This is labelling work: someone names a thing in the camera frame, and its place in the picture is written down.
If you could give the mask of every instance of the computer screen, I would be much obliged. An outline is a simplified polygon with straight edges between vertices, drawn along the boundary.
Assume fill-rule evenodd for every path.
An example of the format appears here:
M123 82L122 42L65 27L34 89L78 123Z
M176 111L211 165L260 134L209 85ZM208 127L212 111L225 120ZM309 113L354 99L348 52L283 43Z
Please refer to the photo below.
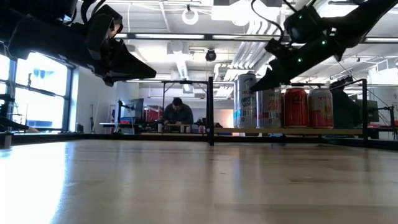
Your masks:
M132 108L124 109L123 117L132 117L132 118L139 118L142 119L144 115L144 99L133 99L124 102L124 105Z
M359 106L361 120L363 120L362 102L363 100L355 100L355 103ZM377 109L377 101L368 100L368 122L379 122L379 111Z

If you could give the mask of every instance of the dark jacket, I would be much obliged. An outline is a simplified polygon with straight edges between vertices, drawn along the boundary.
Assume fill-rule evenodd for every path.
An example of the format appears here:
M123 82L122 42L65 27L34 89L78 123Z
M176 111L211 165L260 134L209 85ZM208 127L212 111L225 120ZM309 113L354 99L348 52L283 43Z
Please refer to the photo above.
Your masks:
M163 112L162 121L169 121L170 123L179 121L182 124L193 124L192 110L188 105L182 104L181 110L176 112L173 109L173 105L169 104Z
M361 122L359 106L342 89L331 91L333 95L333 120L335 129L353 129Z

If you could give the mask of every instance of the security camera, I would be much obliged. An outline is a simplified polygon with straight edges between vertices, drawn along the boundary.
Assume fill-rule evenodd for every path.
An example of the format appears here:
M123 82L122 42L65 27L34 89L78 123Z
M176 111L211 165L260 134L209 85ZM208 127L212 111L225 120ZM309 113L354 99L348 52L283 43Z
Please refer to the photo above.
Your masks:
M217 54L214 49L208 49L206 54L206 61L214 62L217 58Z

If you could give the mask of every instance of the person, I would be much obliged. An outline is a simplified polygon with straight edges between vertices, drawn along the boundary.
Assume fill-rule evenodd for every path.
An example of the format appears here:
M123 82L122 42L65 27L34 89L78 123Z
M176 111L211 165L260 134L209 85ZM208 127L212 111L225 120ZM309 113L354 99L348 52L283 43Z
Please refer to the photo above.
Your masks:
M359 106L344 92L344 82L334 82L329 89L333 97L333 125L335 129L353 129L360 120Z
M166 124L193 124L191 107L182 103L181 98L174 98L173 103L166 106L162 117Z

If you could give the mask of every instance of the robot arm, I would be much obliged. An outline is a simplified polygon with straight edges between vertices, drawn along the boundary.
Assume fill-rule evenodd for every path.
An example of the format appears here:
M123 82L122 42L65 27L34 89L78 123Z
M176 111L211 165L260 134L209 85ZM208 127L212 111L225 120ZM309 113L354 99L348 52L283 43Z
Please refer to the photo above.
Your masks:
M275 39L269 41L266 50L276 59L269 62L272 69L268 68L266 75L251 90L261 91L289 84L291 79L331 56L340 61L345 50L357 46L397 3L398 0L368 0L348 15L332 18L321 18L312 4L305 6L284 22L292 42L305 45L295 48L282 45Z
M154 78L155 70L131 55L123 40L114 39L123 28L123 18L115 10L104 5L84 19L95 1L84 0L84 24L79 24L72 23L77 0L0 0L0 43L4 46L0 54L27 59L31 52L42 53L88 68L109 86L116 81Z

